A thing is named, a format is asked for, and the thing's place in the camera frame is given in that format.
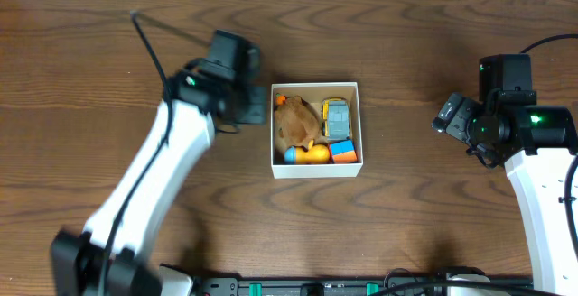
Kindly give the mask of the brown plush bear toy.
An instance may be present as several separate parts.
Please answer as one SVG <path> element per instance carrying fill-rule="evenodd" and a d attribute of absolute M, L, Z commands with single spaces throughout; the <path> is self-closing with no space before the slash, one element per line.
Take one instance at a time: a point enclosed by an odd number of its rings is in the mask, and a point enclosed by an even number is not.
<path fill-rule="evenodd" d="M 274 119 L 286 147 L 307 147 L 321 136 L 321 123 L 299 96 L 286 97 L 274 111 Z"/>

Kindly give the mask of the orange rubber duck toy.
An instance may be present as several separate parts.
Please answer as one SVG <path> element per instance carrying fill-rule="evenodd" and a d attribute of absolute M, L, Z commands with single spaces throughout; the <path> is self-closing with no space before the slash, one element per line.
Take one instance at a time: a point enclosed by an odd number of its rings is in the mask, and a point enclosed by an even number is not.
<path fill-rule="evenodd" d="M 289 147 L 284 153 L 284 162 L 289 165 L 325 164 L 331 158 L 326 145 L 310 141 L 307 148 L 302 146 Z"/>

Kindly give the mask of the yellow grey toy truck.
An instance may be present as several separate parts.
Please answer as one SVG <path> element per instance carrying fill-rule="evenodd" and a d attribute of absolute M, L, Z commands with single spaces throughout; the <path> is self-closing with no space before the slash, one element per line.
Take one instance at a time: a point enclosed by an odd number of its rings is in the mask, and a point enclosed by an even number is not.
<path fill-rule="evenodd" d="M 333 97 L 322 102 L 322 134 L 330 142 L 350 139 L 350 108 L 346 99 Z"/>

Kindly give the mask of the multicolour puzzle cube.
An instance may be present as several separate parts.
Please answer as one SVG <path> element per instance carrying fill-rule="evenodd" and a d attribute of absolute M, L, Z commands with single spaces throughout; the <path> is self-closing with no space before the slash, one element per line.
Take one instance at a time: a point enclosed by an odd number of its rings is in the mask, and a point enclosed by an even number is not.
<path fill-rule="evenodd" d="M 336 164 L 354 163 L 358 161 L 354 143 L 351 140 L 330 143 L 331 161 Z"/>

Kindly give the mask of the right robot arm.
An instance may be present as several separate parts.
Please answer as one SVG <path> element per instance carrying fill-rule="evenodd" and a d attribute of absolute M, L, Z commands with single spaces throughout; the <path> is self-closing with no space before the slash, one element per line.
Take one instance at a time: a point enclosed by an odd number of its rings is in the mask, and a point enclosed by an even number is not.
<path fill-rule="evenodd" d="M 479 98 L 448 98 L 432 122 L 486 168 L 504 168 L 523 220 L 535 291 L 577 293 L 577 131 L 540 106 L 525 53 L 480 59 Z"/>

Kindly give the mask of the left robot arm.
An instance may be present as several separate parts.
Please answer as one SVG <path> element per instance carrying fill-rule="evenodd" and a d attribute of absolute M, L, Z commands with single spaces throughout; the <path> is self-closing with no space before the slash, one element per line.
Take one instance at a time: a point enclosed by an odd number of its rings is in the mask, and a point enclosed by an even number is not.
<path fill-rule="evenodd" d="M 149 269 L 163 220 L 189 172 L 211 147 L 221 125 L 265 121 L 265 90 L 256 44 L 214 32 L 209 53 L 163 78 L 153 126 L 109 198 L 80 234 L 61 230 L 51 243 L 59 295 L 191 295 L 194 280 L 162 265 Z"/>

